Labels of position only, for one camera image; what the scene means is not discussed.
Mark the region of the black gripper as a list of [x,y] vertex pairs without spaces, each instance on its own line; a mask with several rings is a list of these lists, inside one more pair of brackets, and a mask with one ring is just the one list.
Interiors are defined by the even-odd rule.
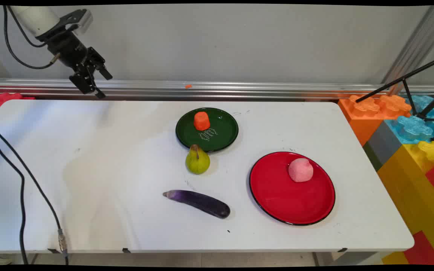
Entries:
[[93,75],[87,70],[82,72],[84,62],[88,58],[90,65],[106,79],[113,76],[105,67],[104,58],[92,47],[86,48],[73,32],[61,32],[47,41],[47,49],[54,55],[59,54],[59,60],[67,67],[74,70],[69,80],[83,94],[93,94],[98,99],[106,98],[106,95],[96,86]]

